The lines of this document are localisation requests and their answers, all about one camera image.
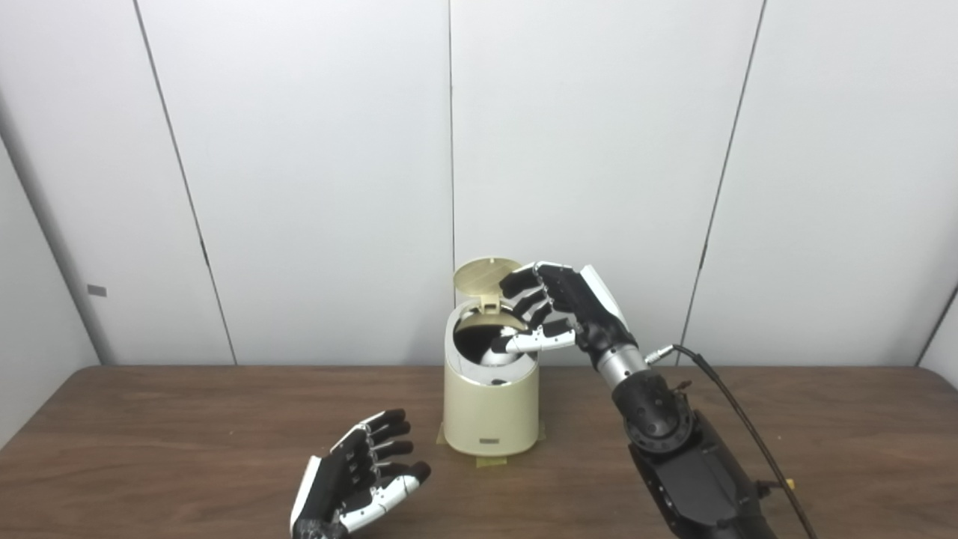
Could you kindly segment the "black and white left hand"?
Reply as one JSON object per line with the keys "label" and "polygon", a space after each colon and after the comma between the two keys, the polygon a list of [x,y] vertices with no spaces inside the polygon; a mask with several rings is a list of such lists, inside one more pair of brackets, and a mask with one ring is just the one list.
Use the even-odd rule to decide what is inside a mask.
{"label": "black and white left hand", "polygon": [[350,538],[393,511],[428,480],[424,461],[396,463],[414,450],[404,409],[353,425],[325,456],[311,456],[290,512],[291,538]]}

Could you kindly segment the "black and white right hand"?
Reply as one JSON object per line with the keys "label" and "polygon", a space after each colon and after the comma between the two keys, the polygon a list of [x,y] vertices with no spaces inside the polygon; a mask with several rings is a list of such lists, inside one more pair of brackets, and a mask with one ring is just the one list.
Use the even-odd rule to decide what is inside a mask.
{"label": "black and white right hand", "polygon": [[529,320],[526,329],[494,338],[490,352],[519,355],[576,346],[596,371],[614,356],[633,369],[644,368],[637,341],[594,267],[533,262],[504,276],[499,285],[506,298],[527,293],[513,313]]}

